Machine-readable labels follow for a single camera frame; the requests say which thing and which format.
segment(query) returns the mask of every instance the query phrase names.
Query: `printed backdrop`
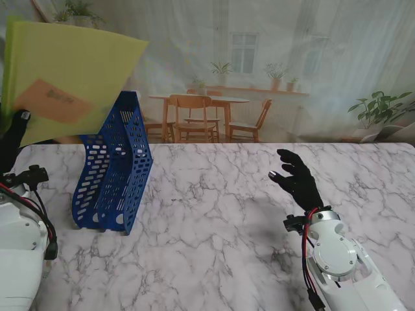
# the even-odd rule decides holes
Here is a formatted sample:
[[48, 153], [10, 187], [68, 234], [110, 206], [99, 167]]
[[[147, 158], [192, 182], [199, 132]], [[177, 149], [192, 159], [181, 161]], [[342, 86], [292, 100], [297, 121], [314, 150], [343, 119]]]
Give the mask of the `printed backdrop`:
[[[54, 14], [65, 3], [33, 2], [48, 22], [54, 22]], [[261, 103], [272, 99], [259, 129], [259, 140], [264, 142], [359, 141], [386, 125], [406, 127], [415, 121], [412, 111], [403, 111], [399, 119], [387, 118], [384, 106], [401, 103], [391, 108], [391, 113], [400, 115], [415, 100], [414, 94], [408, 94], [387, 102], [388, 96], [415, 90], [412, 0], [85, 2], [103, 18], [100, 29], [150, 42], [125, 85], [138, 91], [148, 121], [163, 119], [163, 100], [151, 96], [182, 94], [194, 88], [245, 99], [245, 103], [231, 104], [231, 121], [245, 126], [255, 126], [263, 110]], [[7, 15], [20, 12], [28, 19], [36, 18], [30, 5], [1, 0], [0, 7], [3, 37]], [[212, 63], [219, 62], [230, 63], [225, 79], [212, 73]], [[274, 65], [277, 74], [286, 71], [277, 89], [272, 89], [272, 79], [265, 72], [267, 64]], [[382, 93], [373, 99], [376, 91]], [[367, 101], [348, 112], [360, 103], [358, 98]], [[382, 109], [385, 118], [376, 124]], [[194, 116], [201, 116], [200, 111]], [[208, 117], [216, 117], [215, 108], [208, 109]], [[218, 109], [217, 118], [224, 138], [223, 109]], [[169, 121], [174, 121], [172, 106]], [[411, 134], [405, 140], [412, 141]], [[152, 135], [151, 141], [159, 142], [160, 135]]]

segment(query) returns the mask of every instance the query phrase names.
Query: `blue file holder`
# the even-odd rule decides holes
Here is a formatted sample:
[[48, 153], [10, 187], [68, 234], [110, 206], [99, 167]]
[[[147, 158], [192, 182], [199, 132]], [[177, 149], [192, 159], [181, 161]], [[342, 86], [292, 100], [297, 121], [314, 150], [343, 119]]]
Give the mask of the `blue file holder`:
[[81, 139], [86, 156], [72, 201], [75, 223], [129, 234], [153, 162], [136, 92], [121, 92], [100, 132]]

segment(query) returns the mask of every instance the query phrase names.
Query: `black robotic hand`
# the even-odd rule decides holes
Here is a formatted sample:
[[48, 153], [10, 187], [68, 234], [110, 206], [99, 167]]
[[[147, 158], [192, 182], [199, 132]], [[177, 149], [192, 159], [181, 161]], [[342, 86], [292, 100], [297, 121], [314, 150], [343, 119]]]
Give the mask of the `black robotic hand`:
[[292, 176], [283, 177], [272, 170], [268, 173], [269, 178], [291, 194], [304, 211], [323, 207], [324, 204], [318, 193], [316, 181], [299, 155], [285, 149], [278, 149], [277, 153], [281, 156], [281, 161], [288, 163], [282, 164], [283, 170]]
[[27, 123], [30, 120], [30, 112], [17, 111], [12, 120], [12, 125], [0, 139], [0, 178], [10, 172], [20, 153], [20, 143], [26, 132]]

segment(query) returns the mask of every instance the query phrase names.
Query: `orange envelope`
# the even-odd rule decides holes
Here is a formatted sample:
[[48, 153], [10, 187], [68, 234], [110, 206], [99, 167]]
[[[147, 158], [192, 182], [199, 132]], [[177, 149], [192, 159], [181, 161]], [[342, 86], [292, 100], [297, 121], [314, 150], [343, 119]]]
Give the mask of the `orange envelope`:
[[34, 115], [61, 123], [76, 123], [94, 105], [38, 79], [14, 102], [15, 110], [29, 110]]

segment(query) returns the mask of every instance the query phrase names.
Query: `dining table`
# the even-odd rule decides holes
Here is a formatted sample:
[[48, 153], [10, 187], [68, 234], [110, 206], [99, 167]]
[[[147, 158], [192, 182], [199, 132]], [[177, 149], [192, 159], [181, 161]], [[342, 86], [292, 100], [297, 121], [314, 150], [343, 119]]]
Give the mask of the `dining table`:
[[[175, 95], [185, 95], [185, 96], [194, 96], [194, 94], [175, 94]], [[212, 106], [219, 107], [224, 109], [224, 117], [225, 117], [225, 141], [230, 143], [230, 125], [231, 122], [231, 104], [232, 103], [244, 103], [249, 102], [248, 99], [244, 98], [236, 98], [236, 97], [223, 97], [223, 96], [209, 96], [212, 99]], [[169, 106], [171, 105], [170, 102], [170, 95], [150, 95], [149, 98], [153, 99], [162, 99], [163, 100], [163, 122], [161, 124], [161, 141], [163, 143], [166, 142], [167, 136], [167, 116], [169, 113]]]
[[38, 191], [59, 249], [31, 310], [314, 310], [301, 237], [283, 223], [304, 211], [268, 178], [269, 170], [284, 174], [280, 148], [303, 159], [345, 236], [365, 247], [415, 311], [415, 148], [403, 143], [151, 144], [154, 162], [129, 235], [75, 225], [83, 145], [24, 147], [12, 172], [46, 169]]

